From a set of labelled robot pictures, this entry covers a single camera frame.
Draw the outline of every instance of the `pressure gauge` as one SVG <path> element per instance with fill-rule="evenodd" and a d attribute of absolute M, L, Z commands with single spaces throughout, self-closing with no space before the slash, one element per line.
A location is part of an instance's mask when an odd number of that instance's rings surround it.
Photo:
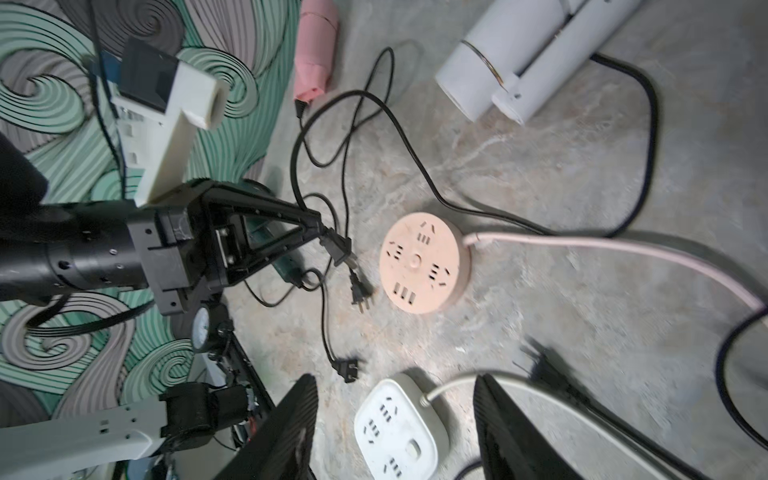
<path fill-rule="evenodd" d="M 223 354 L 227 337 L 234 328 L 227 308 L 222 305 L 202 305 L 192 321 L 192 348 L 196 353 Z"/>
<path fill-rule="evenodd" d="M 210 330 L 210 314 L 208 308 L 205 306 L 200 307 L 194 316 L 192 322 L 192 348 L 200 350 L 203 348 L 206 340 L 208 340 L 208 332 Z"/>

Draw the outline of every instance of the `power strip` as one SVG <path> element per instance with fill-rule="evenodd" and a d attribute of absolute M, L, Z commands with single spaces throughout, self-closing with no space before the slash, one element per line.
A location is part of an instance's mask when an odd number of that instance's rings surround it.
<path fill-rule="evenodd" d="M 448 454 L 448 433 L 404 373 L 384 379 L 355 415 L 355 439 L 375 480 L 426 480 Z"/>

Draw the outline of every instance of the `white pvc pipe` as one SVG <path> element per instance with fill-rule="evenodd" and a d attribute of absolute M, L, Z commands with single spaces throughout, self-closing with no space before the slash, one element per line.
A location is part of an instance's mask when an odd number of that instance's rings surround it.
<path fill-rule="evenodd" d="M 440 68 L 435 80 L 471 121 L 514 84 L 565 22 L 561 0 L 496 0 Z"/>
<path fill-rule="evenodd" d="M 632 15 L 642 0 L 589 0 L 536 58 L 516 85 L 498 88 L 493 103 L 524 124 Z"/>

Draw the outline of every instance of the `pink cylinder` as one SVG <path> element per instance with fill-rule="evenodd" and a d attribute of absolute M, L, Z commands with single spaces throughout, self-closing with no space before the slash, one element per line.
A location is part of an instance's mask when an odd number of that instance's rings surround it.
<path fill-rule="evenodd" d="M 333 70 L 339 12 L 333 0 L 303 0 L 293 65 L 293 97 L 309 102 L 326 92 Z"/>

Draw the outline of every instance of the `green and gray swirl pattern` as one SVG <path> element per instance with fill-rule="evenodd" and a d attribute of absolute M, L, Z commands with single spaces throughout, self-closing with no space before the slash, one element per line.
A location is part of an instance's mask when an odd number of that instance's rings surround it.
<path fill-rule="evenodd" d="M 0 132 L 48 178 L 48 203 L 119 198 L 83 64 L 94 54 L 86 1 L 0 0 Z M 94 4 L 101 43 L 113 55 L 139 37 L 229 84 L 224 121 L 197 135 L 187 177 L 238 181 L 266 153 L 293 66 L 300 0 Z M 128 171 L 129 196 L 141 174 Z M 91 322 L 151 297 L 148 290 L 78 293 L 46 326 Z M 0 427 L 135 402 L 187 379 L 190 342 L 174 336 L 157 310 L 87 336 L 27 336 L 25 322 L 41 308 L 0 303 Z"/>

